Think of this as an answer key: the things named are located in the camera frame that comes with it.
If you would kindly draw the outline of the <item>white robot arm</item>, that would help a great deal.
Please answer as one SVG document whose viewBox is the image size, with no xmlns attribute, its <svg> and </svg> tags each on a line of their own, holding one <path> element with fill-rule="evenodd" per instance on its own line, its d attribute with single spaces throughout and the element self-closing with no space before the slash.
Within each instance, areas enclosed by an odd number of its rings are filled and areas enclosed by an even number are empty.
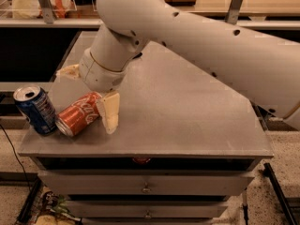
<svg viewBox="0 0 300 225">
<path fill-rule="evenodd" d="M 109 132 L 117 126 L 113 93 L 128 63 L 154 41 L 300 129 L 300 44 L 180 11 L 164 0 L 97 0 L 102 20 L 77 65 L 58 75 L 82 80 L 109 99 L 98 109 Z"/>
</svg>

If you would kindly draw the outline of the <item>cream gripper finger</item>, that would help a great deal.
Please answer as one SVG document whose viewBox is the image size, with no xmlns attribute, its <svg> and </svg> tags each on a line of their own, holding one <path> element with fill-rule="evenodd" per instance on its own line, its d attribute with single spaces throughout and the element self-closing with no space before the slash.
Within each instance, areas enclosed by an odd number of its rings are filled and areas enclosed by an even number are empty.
<svg viewBox="0 0 300 225">
<path fill-rule="evenodd" d="M 65 77 L 71 80 L 78 80 L 81 78 L 78 64 L 62 67 L 56 72 L 56 75 L 58 77 Z"/>
<path fill-rule="evenodd" d="M 120 95 L 117 91 L 112 91 L 97 100 L 97 110 L 108 134 L 113 134 L 118 127 L 119 107 Z"/>
</svg>

